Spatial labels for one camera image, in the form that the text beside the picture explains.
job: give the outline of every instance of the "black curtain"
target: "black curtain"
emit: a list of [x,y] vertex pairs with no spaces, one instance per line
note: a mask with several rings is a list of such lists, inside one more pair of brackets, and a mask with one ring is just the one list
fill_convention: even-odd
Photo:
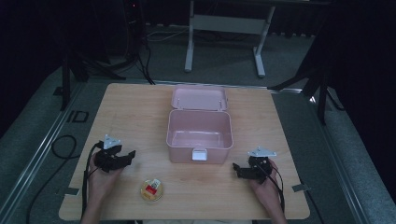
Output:
[[61,65],[62,57],[34,1],[0,4],[1,137],[47,75]]
[[394,201],[395,11],[395,1],[337,1],[298,73],[326,64],[331,71],[329,84],[336,89]]

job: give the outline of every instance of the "pink plastic box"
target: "pink plastic box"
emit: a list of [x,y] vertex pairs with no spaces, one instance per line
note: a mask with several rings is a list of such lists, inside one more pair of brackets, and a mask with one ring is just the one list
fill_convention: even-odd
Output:
[[171,162],[224,163],[233,146],[222,87],[176,85],[166,143]]

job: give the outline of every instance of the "open lid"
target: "open lid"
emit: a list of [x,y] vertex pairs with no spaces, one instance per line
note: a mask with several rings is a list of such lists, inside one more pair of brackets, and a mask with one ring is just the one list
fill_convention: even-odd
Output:
[[176,85],[172,107],[190,110],[226,110],[225,90],[218,86]]

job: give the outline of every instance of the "metal stand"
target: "metal stand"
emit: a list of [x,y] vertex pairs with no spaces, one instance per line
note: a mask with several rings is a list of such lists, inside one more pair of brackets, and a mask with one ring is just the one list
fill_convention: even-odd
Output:
[[314,68],[303,74],[298,74],[295,77],[286,80],[279,85],[268,87],[267,89],[271,91],[281,91],[295,82],[303,80],[304,78],[309,78],[308,82],[303,88],[302,93],[304,96],[311,98],[315,94],[316,90],[320,88],[318,99],[318,118],[323,125],[326,125],[324,119],[324,110],[326,105],[326,94],[328,90],[327,88],[330,71],[330,68],[327,67],[319,69]]
[[190,1],[190,25],[189,25],[189,45],[187,46],[185,72],[192,70],[192,56],[194,52],[193,32],[194,30],[232,32],[240,34],[260,35],[260,43],[253,48],[253,54],[259,77],[265,76],[264,65],[262,63],[262,46],[268,34],[275,7],[270,7],[266,20],[230,18],[219,16],[207,16],[194,14],[194,1]]
[[120,77],[117,74],[113,73],[110,69],[103,67],[96,61],[85,57],[83,54],[73,53],[71,50],[68,50],[68,53],[64,55],[62,61],[62,107],[61,111],[63,111],[68,103],[70,102],[70,70],[72,70],[77,81],[86,82],[89,78],[89,75],[86,71],[86,65],[84,63],[89,64],[91,67],[97,69],[101,74],[117,79],[117,80],[125,80],[125,77]]

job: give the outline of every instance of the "black cable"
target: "black cable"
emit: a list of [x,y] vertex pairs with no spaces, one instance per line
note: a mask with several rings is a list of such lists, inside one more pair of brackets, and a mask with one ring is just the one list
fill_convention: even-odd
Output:
[[82,180],[82,192],[81,192],[81,198],[82,198],[82,209],[81,209],[81,218],[84,215],[85,209],[87,208],[87,187],[88,187],[88,177],[93,173],[88,174],[89,169],[90,169],[90,161],[92,157],[93,151],[101,145],[102,142],[98,142],[90,150],[90,153],[88,154],[88,159],[87,159],[87,164],[85,166],[85,171],[84,171],[84,176]]
[[139,70],[143,73],[143,76],[145,77],[145,79],[148,81],[149,84],[155,85],[155,82],[149,76],[149,60],[151,57],[151,49],[149,48],[148,45],[146,45],[146,48],[148,50],[148,60],[146,61],[146,66],[143,65],[143,61],[142,58],[140,57],[140,54],[137,55],[137,60],[139,61],[140,66],[142,66],[142,68],[141,69],[139,68]]
[[[60,139],[66,138],[66,137],[71,138],[71,139],[73,140],[73,148],[72,148],[72,150],[70,151],[69,155],[68,155],[67,157],[64,157],[64,156],[59,155],[59,154],[55,151],[55,144],[56,144]],[[56,169],[56,171],[49,177],[49,179],[44,183],[44,185],[41,186],[40,190],[37,192],[37,194],[35,195],[35,197],[33,198],[33,200],[30,202],[29,207],[28,207],[28,209],[27,209],[27,213],[26,213],[26,223],[27,223],[27,224],[30,223],[30,214],[31,214],[31,212],[32,212],[33,205],[35,204],[35,200],[38,198],[38,196],[40,195],[41,191],[48,185],[48,183],[51,181],[51,179],[52,179],[53,177],[55,177],[56,174],[58,174],[58,172],[64,167],[64,165],[65,165],[69,160],[72,160],[72,159],[75,159],[75,158],[78,158],[78,157],[79,157],[79,155],[77,155],[77,156],[72,156],[72,155],[74,154],[74,152],[76,151],[76,148],[77,148],[77,140],[76,140],[76,138],[75,138],[74,136],[69,135],[69,134],[63,135],[63,136],[61,136],[61,137],[56,138],[56,139],[52,142],[52,144],[50,145],[50,148],[51,148],[52,153],[53,153],[57,158],[64,160],[64,162],[63,162],[63,163],[58,167],[58,169]]]
[[90,174],[88,175],[88,178],[90,178],[90,176],[95,173],[95,171],[97,171],[99,169],[99,167],[96,167],[96,169],[94,169],[92,172],[90,172]]
[[[300,179],[301,184],[304,185],[304,181],[303,181],[300,177],[299,177],[299,179]],[[306,190],[305,192],[306,192],[306,194],[308,195],[309,200],[311,200],[312,204],[314,205],[315,211],[317,211],[318,217],[319,217],[319,219],[320,219],[320,223],[324,224],[323,217],[321,216],[321,214],[320,214],[320,212],[319,212],[319,209],[318,209],[318,207],[317,207],[317,204],[315,203],[314,199],[312,198],[311,193],[309,192],[309,190]]]
[[[280,189],[279,185],[275,182],[275,180],[270,175],[268,175],[268,173],[264,169],[262,169],[262,167],[259,165],[258,162],[256,162],[256,165],[259,167],[260,170],[262,170],[262,172],[265,174],[265,176],[267,178],[269,178],[271,180],[271,182],[273,182],[273,184],[275,185],[277,192],[279,193],[279,197],[280,197],[280,207],[282,208],[283,213],[285,213],[285,197],[283,195],[283,179],[282,179],[282,177],[280,177],[280,180],[282,182],[282,189]],[[276,172],[279,174],[279,172],[277,171],[277,169],[274,168],[274,166],[271,165],[271,168],[276,170]]]

